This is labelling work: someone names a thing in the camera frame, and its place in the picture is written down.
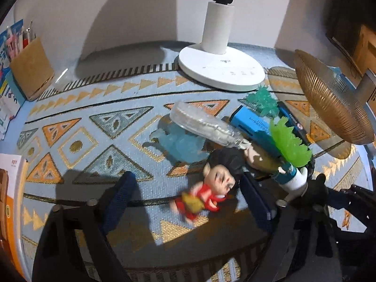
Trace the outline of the red dressed doll figure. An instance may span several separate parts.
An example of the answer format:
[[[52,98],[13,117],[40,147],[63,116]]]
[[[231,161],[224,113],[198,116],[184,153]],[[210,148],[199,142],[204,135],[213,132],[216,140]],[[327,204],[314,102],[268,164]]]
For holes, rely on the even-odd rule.
[[[204,210],[217,212],[219,203],[224,202],[229,192],[239,184],[244,167],[245,158],[241,150],[214,150],[203,167],[203,180],[171,200],[170,209],[190,225]]]

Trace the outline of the light green plastic plant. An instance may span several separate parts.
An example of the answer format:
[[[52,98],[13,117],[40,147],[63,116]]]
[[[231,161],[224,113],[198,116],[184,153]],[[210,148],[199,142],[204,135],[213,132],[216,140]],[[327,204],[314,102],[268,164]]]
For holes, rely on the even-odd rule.
[[[286,126],[287,121],[286,117],[282,117],[277,123],[270,120],[271,138],[287,162],[295,167],[303,167],[312,158],[312,151],[299,137],[295,136],[293,127]]]

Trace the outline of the blue rectangular box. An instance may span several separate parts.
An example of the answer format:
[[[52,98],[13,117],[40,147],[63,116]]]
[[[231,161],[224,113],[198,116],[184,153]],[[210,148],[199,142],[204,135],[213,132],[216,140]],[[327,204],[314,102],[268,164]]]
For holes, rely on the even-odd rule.
[[[245,106],[239,106],[230,116],[230,124],[269,153],[275,159],[281,159],[281,153],[274,144],[269,130],[269,123]]]

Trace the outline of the black marker pen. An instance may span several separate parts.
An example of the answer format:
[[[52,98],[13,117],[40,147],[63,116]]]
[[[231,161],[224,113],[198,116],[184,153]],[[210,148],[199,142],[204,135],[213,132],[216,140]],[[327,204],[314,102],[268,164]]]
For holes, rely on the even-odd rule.
[[[305,145],[311,145],[312,143],[309,140],[309,135],[289,108],[282,101],[278,101],[277,106],[279,109],[279,117],[287,118],[286,126],[293,127],[293,133],[300,138]]]

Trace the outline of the clear correction tape dispenser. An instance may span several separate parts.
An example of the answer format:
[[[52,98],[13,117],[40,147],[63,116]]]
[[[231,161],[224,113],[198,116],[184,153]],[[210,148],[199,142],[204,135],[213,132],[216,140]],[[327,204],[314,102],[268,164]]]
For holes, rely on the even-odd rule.
[[[238,129],[192,104],[176,102],[169,117],[181,128],[218,145],[241,150],[251,145]]]

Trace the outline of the teal crystal plastic figure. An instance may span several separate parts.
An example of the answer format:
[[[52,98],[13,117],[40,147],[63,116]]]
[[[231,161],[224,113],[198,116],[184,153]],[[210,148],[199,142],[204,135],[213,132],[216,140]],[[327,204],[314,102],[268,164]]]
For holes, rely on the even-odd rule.
[[[259,87],[255,93],[249,93],[245,100],[261,117],[275,118],[279,114],[277,101],[266,87]]]

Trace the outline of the patterned blue table runner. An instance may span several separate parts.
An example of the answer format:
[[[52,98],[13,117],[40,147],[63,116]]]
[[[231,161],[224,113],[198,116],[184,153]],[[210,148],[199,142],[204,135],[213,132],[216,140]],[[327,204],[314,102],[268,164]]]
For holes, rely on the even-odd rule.
[[[251,142],[239,149],[243,172],[271,209],[272,231],[257,226],[240,182],[217,212],[202,211],[192,225],[170,209],[203,180],[211,152],[227,148],[178,126],[169,117],[173,105],[192,104],[230,124],[239,106],[261,117],[245,100],[259,87],[309,135],[307,183],[324,174],[330,189],[375,192],[373,142],[356,145],[335,134],[304,95],[295,65],[287,67],[275,50],[240,47],[265,79],[248,92],[230,92],[187,76],[178,65],[182,48],[155,43],[89,56],[69,71],[71,82],[44,91],[33,106],[17,141],[29,161],[21,236],[32,280],[374,281],[375,258],[342,258],[332,237],[329,254],[319,252],[317,213],[305,194],[276,205],[287,192],[273,176],[287,161],[240,129]],[[117,228],[104,234],[99,199],[126,171],[136,176],[136,189]]]

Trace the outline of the amber ribbed glass bowl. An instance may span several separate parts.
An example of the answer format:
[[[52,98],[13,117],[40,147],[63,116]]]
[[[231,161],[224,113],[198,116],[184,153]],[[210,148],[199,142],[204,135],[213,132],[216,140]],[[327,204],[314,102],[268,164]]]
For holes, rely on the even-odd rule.
[[[302,91],[322,121],[349,143],[372,143],[368,115],[340,75],[302,50],[295,51],[294,64]]]

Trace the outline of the orange white booklet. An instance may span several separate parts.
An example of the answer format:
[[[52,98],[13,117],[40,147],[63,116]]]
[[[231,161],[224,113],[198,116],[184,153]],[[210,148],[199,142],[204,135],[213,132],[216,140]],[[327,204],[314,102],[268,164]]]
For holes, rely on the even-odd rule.
[[[29,163],[21,155],[1,154],[1,238],[16,270],[30,281],[22,243],[22,201]]]

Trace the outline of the upright books and booklets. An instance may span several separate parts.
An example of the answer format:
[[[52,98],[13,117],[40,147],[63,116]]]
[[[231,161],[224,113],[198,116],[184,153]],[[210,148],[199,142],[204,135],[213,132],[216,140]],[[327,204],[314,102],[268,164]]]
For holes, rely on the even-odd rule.
[[[1,140],[5,138],[9,123],[25,102],[10,69],[7,45],[11,45],[8,30],[1,33]]]

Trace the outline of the white desk lamp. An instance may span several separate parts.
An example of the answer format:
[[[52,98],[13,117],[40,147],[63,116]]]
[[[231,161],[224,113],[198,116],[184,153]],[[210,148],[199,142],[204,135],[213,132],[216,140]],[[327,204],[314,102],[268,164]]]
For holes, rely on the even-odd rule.
[[[248,92],[264,81],[265,72],[253,57],[228,46],[235,12],[232,2],[208,3],[202,41],[183,48],[178,65],[187,76],[209,87]]]

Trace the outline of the cork pen holder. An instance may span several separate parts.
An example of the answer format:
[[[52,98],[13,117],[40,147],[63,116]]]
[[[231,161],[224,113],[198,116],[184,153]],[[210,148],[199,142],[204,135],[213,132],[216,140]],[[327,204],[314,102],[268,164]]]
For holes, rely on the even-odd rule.
[[[10,69],[28,101],[39,98],[54,78],[54,70],[40,37],[34,39],[10,62]]]

